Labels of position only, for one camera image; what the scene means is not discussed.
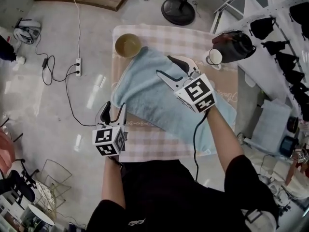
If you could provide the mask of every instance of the wrist strap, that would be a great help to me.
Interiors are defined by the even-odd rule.
[[[210,110],[211,110],[211,108],[208,108],[208,109],[206,110],[206,112],[205,112],[205,116],[206,116],[206,117],[208,116]]]
[[[117,161],[114,157],[108,157],[112,161],[114,161],[118,166],[120,166],[120,169],[124,166],[121,162]]]

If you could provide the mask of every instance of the shoe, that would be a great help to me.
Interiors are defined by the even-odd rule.
[[[26,62],[26,58],[24,57],[16,57],[16,62],[20,65],[23,65]]]

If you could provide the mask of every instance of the white cable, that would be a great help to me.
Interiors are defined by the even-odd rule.
[[[80,53],[80,49],[79,49],[79,39],[81,38],[81,13],[79,11],[79,7],[76,4],[76,0],[74,0],[74,3],[76,5],[76,8],[78,10],[78,30],[79,30],[79,36],[78,36],[78,41],[77,41],[77,45],[78,45],[78,58],[79,58],[79,53]]]

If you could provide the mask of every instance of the white mug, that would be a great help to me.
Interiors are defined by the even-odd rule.
[[[211,65],[218,71],[221,69],[221,62],[222,54],[217,49],[211,49],[203,55],[203,63]]]

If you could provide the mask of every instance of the pink object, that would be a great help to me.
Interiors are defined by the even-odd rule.
[[[6,174],[15,161],[14,144],[12,140],[0,129],[0,169]]]

